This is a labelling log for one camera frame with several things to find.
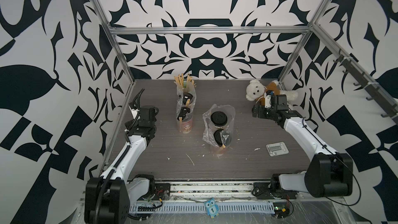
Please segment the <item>red milk tea cup back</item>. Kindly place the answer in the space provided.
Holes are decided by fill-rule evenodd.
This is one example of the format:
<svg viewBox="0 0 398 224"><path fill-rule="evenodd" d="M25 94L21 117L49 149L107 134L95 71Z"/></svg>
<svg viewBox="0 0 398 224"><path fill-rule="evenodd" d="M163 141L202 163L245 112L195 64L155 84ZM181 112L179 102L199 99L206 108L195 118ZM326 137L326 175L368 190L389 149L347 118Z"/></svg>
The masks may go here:
<svg viewBox="0 0 398 224"><path fill-rule="evenodd" d="M216 146L211 146L212 153L216 156L221 156L226 153L232 141L231 134L224 129L219 129L214 133L214 139L216 141Z"/></svg>

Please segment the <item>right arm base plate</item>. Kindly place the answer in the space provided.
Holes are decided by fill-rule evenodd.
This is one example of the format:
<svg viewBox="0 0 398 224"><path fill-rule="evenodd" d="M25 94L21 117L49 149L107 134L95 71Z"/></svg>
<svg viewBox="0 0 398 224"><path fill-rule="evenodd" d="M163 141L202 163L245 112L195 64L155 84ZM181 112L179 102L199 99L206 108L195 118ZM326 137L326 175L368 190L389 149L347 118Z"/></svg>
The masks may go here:
<svg viewBox="0 0 398 224"><path fill-rule="evenodd" d="M271 183L253 183L251 194L258 200L296 199L297 191L272 188Z"/></svg>

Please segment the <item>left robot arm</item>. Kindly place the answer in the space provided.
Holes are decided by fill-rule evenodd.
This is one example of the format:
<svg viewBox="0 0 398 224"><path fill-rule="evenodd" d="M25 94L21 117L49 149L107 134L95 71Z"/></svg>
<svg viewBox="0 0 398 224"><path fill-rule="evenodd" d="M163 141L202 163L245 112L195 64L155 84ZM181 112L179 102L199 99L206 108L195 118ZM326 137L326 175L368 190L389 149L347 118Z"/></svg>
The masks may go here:
<svg viewBox="0 0 398 224"><path fill-rule="evenodd" d="M125 123L126 142L122 151L100 177L93 177L86 184L84 219L87 224L143 222L162 206L138 206L139 213L131 213L134 203L142 197L151 198L155 191L155 180L151 175L139 174L129 181L136 162L157 131L155 122L159 109L141 105L143 92L141 89L129 103L133 119Z"/></svg>

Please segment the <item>cream milk tea cup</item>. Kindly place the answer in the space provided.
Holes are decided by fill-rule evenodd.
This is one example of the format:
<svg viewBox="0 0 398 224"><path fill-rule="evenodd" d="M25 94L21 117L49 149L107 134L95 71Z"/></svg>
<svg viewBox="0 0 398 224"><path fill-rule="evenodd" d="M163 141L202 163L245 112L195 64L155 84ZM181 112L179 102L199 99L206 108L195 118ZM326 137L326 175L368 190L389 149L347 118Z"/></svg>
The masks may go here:
<svg viewBox="0 0 398 224"><path fill-rule="evenodd" d="M212 129L224 129L229 123L228 115L223 111L215 111L210 115L209 126Z"/></svg>

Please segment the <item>red milk tea cup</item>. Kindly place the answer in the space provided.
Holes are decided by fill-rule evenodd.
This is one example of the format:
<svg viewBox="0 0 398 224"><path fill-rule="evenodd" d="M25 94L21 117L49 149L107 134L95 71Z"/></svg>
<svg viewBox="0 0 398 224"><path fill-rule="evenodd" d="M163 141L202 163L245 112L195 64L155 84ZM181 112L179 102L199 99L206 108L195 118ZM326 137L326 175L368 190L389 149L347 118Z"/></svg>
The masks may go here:
<svg viewBox="0 0 398 224"><path fill-rule="evenodd" d="M193 103L195 102L195 96L194 96L194 94L189 93L189 92L184 92L184 93L183 93L183 101L182 101L183 106L185 106L186 101L187 101L188 99L191 99L189 105L193 104Z"/></svg>
<svg viewBox="0 0 398 224"><path fill-rule="evenodd" d="M232 141L231 134L224 129L219 129L214 133L214 139L216 141L216 146L211 146L212 153L216 156L221 156L226 153Z"/></svg>
<svg viewBox="0 0 398 224"><path fill-rule="evenodd" d="M184 134L188 134L191 132L193 128L193 119L192 115L190 114L191 110L189 107L182 107L180 112L177 116L177 127L180 132ZM182 117L182 122L179 122L178 117Z"/></svg>

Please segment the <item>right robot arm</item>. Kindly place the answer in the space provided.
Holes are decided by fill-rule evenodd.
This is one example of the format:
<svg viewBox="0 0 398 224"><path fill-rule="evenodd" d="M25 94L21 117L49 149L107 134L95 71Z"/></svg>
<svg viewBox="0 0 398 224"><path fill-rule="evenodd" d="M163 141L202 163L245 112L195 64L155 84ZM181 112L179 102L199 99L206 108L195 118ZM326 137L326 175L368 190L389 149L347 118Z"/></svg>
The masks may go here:
<svg viewBox="0 0 398 224"><path fill-rule="evenodd" d="M353 160L323 141L305 122L289 108L285 95L269 95L266 105L255 104L255 118L276 122L289 133L307 154L310 164L303 173L275 174L272 183L280 189L310 194L314 198L350 196L353 190Z"/></svg>

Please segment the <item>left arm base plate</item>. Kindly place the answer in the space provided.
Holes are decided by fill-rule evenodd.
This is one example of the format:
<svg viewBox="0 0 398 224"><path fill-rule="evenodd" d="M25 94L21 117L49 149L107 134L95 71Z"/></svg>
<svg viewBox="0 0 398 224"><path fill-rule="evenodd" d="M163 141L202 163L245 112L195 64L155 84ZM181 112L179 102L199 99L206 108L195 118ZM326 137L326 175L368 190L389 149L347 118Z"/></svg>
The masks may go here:
<svg viewBox="0 0 398 224"><path fill-rule="evenodd" d="M155 183L150 186L149 191L138 198L138 201L145 201L151 199L152 201L167 200L170 198L171 185L169 183Z"/></svg>

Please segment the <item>clear plastic bag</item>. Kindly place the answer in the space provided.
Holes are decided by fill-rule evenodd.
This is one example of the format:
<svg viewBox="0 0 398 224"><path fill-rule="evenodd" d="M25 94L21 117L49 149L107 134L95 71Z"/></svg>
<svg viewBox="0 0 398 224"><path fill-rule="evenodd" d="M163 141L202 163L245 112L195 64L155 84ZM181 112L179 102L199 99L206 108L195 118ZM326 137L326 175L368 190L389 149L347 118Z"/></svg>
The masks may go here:
<svg viewBox="0 0 398 224"><path fill-rule="evenodd" d="M193 112L197 100L193 81L186 80L176 87L176 124L179 132L188 134L193 128Z"/></svg>
<svg viewBox="0 0 398 224"><path fill-rule="evenodd" d="M231 105L214 104L203 114L202 140L210 145L215 156L222 156L230 146L234 133L235 108Z"/></svg>

